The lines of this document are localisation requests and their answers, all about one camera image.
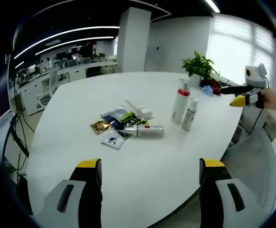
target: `window blind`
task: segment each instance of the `window blind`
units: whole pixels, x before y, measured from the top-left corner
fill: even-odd
[[[273,35],[265,28],[240,18],[214,14],[207,58],[223,78],[245,83],[245,66],[263,63],[271,81],[274,69]]]
[[[114,56],[117,55],[117,51],[118,51],[118,36],[115,37],[114,39]]]

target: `white pillar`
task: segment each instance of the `white pillar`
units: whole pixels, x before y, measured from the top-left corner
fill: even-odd
[[[151,14],[133,7],[122,14],[117,51],[121,72],[144,71]]]

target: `red cap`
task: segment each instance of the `red cap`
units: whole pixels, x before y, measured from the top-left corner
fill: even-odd
[[[190,95],[189,91],[184,91],[183,89],[178,89],[178,93],[183,95],[183,96],[189,96]]]

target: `potted plant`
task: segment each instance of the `potted plant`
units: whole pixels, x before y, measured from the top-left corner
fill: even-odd
[[[99,57],[106,57],[106,54],[105,53],[99,53]]]
[[[190,84],[192,86],[201,86],[209,85],[212,72],[218,73],[213,69],[211,63],[212,60],[206,59],[204,56],[201,56],[197,51],[194,52],[195,58],[183,59],[182,68],[185,68],[185,71],[189,73]]]

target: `ceiling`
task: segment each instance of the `ceiling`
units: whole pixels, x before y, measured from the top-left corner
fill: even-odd
[[[10,18],[13,25],[8,27],[8,35],[11,38],[16,25],[20,25],[14,49],[15,54],[18,54],[41,39],[67,30],[89,26],[118,26],[121,14],[129,7],[151,11],[152,20],[158,18],[155,21],[186,16],[211,16],[213,12],[204,0],[189,0],[185,3],[181,0],[165,2],[160,0],[143,0],[143,2],[138,0],[66,0],[64,2],[60,0],[39,0],[36,5],[19,3],[18,6],[21,6],[21,10],[16,8],[17,4],[14,3],[11,6],[14,13]],[[229,14],[253,21],[271,30],[276,37],[276,28],[263,10],[263,7],[261,7],[268,6],[271,12],[276,13],[273,1],[214,0],[214,2],[222,14]],[[117,29],[91,29],[67,33],[57,38],[61,40],[61,43],[64,43],[88,37],[115,37],[117,34]],[[18,58],[18,62],[48,48],[45,44],[57,38],[52,38],[31,48]]]

